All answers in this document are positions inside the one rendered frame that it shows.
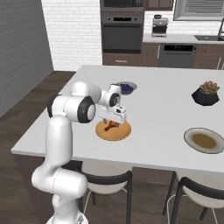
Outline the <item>black built-in oven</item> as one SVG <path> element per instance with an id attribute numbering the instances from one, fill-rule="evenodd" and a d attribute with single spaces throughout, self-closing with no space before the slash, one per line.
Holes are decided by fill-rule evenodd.
<path id="1" fill-rule="evenodd" d="M 101 44 L 104 53 L 140 53 L 143 41 L 142 12 L 103 12 Z"/>

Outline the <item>brown chicken drumstick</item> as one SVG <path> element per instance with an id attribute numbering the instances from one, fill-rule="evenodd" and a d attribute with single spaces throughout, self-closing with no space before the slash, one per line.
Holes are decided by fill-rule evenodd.
<path id="1" fill-rule="evenodd" d="M 110 121 L 109 124 L 108 124 L 108 127 L 106 127 L 104 130 L 108 131 L 108 130 L 114 128 L 114 127 L 116 127 L 116 122 Z"/>

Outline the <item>brown wall cupboard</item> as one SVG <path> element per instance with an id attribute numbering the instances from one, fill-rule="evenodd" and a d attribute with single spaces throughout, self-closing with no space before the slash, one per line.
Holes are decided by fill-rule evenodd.
<path id="1" fill-rule="evenodd" d="M 147 11 L 171 11 L 174 0 L 145 0 Z"/>

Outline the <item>silver coffee machine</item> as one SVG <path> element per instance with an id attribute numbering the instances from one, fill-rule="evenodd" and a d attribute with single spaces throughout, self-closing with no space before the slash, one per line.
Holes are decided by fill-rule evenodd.
<path id="1" fill-rule="evenodd" d="M 162 17 L 157 14 L 154 16 L 152 21 L 152 37 L 166 37 L 167 36 L 167 26 L 169 23 L 169 19 L 166 17 Z"/>

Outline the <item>dark tap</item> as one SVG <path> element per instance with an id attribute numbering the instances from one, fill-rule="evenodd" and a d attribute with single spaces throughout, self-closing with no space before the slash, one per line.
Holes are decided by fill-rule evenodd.
<path id="1" fill-rule="evenodd" d="M 219 28 L 217 37 L 220 37 L 221 34 L 224 33 L 224 31 L 222 30 L 223 25 L 224 25 L 224 18 L 221 20 L 221 24 L 220 24 L 220 28 Z"/>

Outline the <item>brown flat potato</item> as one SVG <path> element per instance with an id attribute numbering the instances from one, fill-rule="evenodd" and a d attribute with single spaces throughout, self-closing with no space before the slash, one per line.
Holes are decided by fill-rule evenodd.
<path id="1" fill-rule="evenodd" d="M 216 141 L 212 137 L 205 134 L 194 134 L 192 136 L 192 140 L 199 147 L 205 149 L 212 149 L 217 145 Z"/>

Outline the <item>white stool with black back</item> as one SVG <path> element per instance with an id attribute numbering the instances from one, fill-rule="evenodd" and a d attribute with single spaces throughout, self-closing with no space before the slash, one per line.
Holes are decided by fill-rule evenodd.
<path id="1" fill-rule="evenodd" d="M 163 215 L 167 215 L 168 224 L 175 224 L 182 196 L 187 196 L 203 207 L 199 217 L 201 221 L 211 208 L 215 224 L 219 224 L 214 210 L 224 208 L 224 174 L 174 171 L 163 210 Z"/>
<path id="2" fill-rule="evenodd" d="M 87 177 L 88 196 L 92 196 L 94 206 L 96 205 L 95 195 L 97 193 L 113 194 L 124 190 L 127 193 L 126 224 L 130 224 L 132 199 L 131 165 L 71 161 L 63 165 L 63 168 L 79 172 Z"/>

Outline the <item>black pot with succulent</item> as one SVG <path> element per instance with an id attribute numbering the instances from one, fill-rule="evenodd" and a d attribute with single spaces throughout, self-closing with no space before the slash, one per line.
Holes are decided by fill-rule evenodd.
<path id="1" fill-rule="evenodd" d="M 196 103 L 201 106 L 213 106 L 218 102 L 219 96 L 217 92 L 220 88 L 216 83 L 210 81 L 205 81 L 199 88 L 192 94 L 192 98 Z"/>

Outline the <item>orange round plate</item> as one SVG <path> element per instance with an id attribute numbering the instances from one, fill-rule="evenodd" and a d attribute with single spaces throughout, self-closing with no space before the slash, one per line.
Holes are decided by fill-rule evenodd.
<path id="1" fill-rule="evenodd" d="M 120 124 L 119 128 L 114 127 L 105 131 L 104 129 L 109 126 L 110 120 L 107 120 L 107 123 L 100 121 L 95 127 L 95 133 L 98 137 L 107 140 L 107 141 L 120 141 L 128 137 L 131 132 L 131 126 L 128 122 Z"/>

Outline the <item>grey plate with brown rim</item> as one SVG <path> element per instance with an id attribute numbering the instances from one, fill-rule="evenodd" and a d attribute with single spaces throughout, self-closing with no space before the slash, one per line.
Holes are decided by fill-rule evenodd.
<path id="1" fill-rule="evenodd" d="M 210 129 L 190 128 L 184 134 L 185 142 L 194 150 L 206 154 L 224 151 L 224 137 Z"/>

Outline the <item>brown cupboard run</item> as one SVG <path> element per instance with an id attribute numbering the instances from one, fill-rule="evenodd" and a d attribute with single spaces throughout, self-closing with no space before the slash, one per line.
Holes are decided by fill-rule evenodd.
<path id="1" fill-rule="evenodd" d="M 159 53 L 164 43 L 143 43 L 141 53 L 102 54 L 102 64 L 107 66 L 159 67 Z M 193 68 L 224 69 L 224 44 L 196 44 Z"/>

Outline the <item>grey blue bowl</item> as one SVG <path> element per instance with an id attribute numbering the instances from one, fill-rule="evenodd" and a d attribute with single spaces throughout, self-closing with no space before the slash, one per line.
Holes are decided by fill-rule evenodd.
<path id="1" fill-rule="evenodd" d="M 122 95 L 130 95 L 134 90 L 137 89 L 137 84 L 131 81 L 120 81 L 117 85 L 121 87 Z"/>

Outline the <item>grey window blind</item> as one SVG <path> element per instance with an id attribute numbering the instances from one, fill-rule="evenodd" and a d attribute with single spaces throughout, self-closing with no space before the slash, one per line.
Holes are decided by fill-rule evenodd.
<path id="1" fill-rule="evenodd" d="M 176 0 L 175 21 L 221 21 L 224 0 Z"/>

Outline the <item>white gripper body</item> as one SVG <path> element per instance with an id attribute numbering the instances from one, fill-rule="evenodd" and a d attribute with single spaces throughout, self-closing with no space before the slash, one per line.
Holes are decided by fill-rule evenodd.
<path id="1" fill-rule="evenodd" d="M 127 110 L 121 106 L 101 107 L 99 117 L 115 123 L 123 124 L 127 121 Z"/>

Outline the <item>dark grey dishwasher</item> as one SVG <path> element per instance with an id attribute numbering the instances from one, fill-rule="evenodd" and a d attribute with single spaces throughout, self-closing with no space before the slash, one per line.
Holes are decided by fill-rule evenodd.
<path id="1" fill-rule="evenodd" d="M 193 68 L 196 44 L 162 44 L 159 53 L 159 67 Z"/>

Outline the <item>dark sink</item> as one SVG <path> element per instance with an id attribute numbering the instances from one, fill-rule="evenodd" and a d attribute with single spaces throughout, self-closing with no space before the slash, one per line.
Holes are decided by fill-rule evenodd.
<path id="1" fill-rule="evenodd" d="M 214 35 L 194 35 L 198 41 L 221 41 L 224 42 L 224 37 Z"/>

